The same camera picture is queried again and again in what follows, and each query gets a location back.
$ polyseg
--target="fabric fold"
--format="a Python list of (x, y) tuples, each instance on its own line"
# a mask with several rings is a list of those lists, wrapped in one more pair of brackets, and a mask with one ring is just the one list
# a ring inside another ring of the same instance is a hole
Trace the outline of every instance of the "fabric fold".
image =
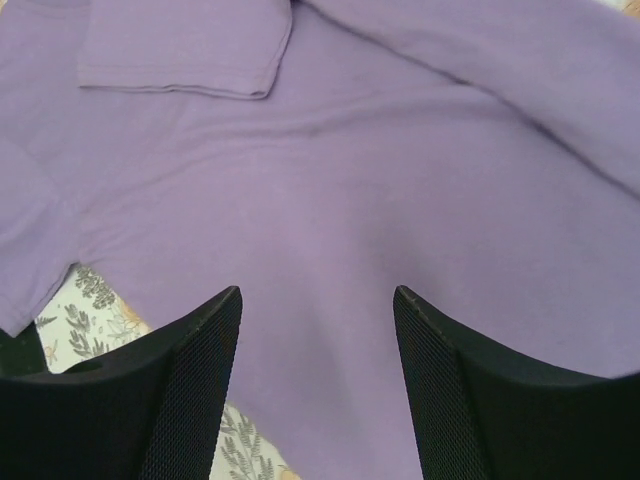
[(480, 87), (640, 198), (640, 24), (589, 0), (304, 0)]
[(269, 94), (291, 32), (289, 0), (94, 0), (79, 55), (82, 87)]
[(77, 260), (71, 208), (30, 156), (0, 138), (0, 328), (17, 336)]

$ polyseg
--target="purple fabric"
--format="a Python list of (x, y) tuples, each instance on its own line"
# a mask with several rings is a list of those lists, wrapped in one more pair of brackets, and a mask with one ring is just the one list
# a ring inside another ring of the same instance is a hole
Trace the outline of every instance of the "purple fabric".
[(230, 400), (306, 480), (420, 478), (401, 283), (526, 354), (637, 370), (640, 27), (587, 0), (314, 3), (335, 22), (295, 5), (269, 97), (239, 102), (79, 89), (88, 10), (10, 0), (2, 155), (76, 213), (22, 260), (0, 236), (6, 300), (36, 308), (51, 255), (154, 327), (240, 285)]
[(290, 0), (177, 5), (93, 0), (78, 65), (80, 85), (265, 97), (289, 39)]
[(77, 258), (76, 217), (38, 164), (1, 137), (0, 172), (1, 325), (15, 336), (44, 308), (69, 260)]

